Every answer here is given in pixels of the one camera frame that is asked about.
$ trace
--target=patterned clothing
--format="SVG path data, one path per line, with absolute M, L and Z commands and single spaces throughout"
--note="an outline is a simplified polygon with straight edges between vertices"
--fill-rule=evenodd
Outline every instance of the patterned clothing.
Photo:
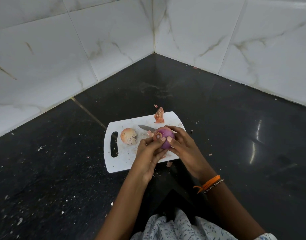
M 196 217 L 197 226 L 191 225 L 186 214 L 176 209 L 175 220 L 166 222 L 166 217 L 153 215 L 148 220 L 144 232 L 134 234 L 131 240 L 237 240 L 219 226 Z M 277 240 L 265 233 L 255 240 Z

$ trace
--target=white cutting board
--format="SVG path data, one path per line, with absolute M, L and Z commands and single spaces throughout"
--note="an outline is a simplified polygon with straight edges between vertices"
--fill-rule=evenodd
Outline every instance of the white cutting board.
M 174 112 L 166 112 L 163 115 L 164 118 L 164 124 L 155 124 L 155 118 L 154 115 L 148 115 L 133 119 L 127 119 L 127 120 L 120 120 L 111 122 L 108 125 L 108 128 L 105 133 L 104 137 L 104 160 L 106 169 L 109 173 L 119 172 L 123 170 L 130 169 L 135 156 L 137 152 L 137 147 L 139 145 L 140 140 L 144 138 L 148 138 L 147 131 L 139 128 L 138 125 L 146 125 L 152 128 L 160 128 L 165 125 L 174 125 L 181 127 L 185 130 L 184 126 L 182 125 L 182 122 L 180 121 L 179 117 Z M 136 144 L 135 145 L 126 145 L 121 140 L 121 132 L 125 128 L 132 128 L 135 130 L 137 136 L 136 136 Z M 118 156 L 112 157 L 111 156 L 111 136 L 113 132 L 118 133 Z M 163 158 L 159 161 L 159 163 L 163 161 L 170 161 L 174 159 L 178 159 L 179 157 L 176 156 L 172 152 L 167 152 L 165 154 L 166 158 Z

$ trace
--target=right hand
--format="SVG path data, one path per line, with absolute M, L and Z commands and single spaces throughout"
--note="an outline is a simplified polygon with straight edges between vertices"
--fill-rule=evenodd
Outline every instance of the right hand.
M 203 185 L 217 174 L 203 157 L 194 140 L 182 128 L 169 126 L 168 128 L 175 131 L 175 139 L 167 137 L 167 141 L 172 147 L 169 151 L 173 152 L 182 160 L 183 164 L 190 174 L 197 178 Z

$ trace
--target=unpeeled onion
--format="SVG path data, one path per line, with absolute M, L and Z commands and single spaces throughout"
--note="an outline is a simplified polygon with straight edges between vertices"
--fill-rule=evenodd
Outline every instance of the unpeeled onion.
M 134 145 L 136 144 L 136 132 L 132 128 L 126 128 L 121 132 L 121 140 L 124 144 Z
M 157 141 L 157 140 L 161 139 L 162 137 L 166 138 L 168 136 L 172 137 L 173 139 L 175 138 L 174 133 L 170 128 L 160 127 L 155 131 L 154 136 L 153 136 L 153 140 Z M 165 140 L 163 145 L 161 145 L 162 149 L 167 149 L 169 147 L 171 147 L 171 144 L 167 140 Z

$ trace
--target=knife blade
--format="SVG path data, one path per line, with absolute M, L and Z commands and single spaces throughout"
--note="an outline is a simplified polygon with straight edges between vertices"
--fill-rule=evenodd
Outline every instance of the knife blade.
M 152 127 L 149 127 L 149 126 L 146 126 L 146 125 L 138 125 L 138 127 L 140 127 L 143 130 L 146 130 L 146 131 L 151 131 L 152 133 L 154 133 L 156 131 L 156 129 L 154 129 Z

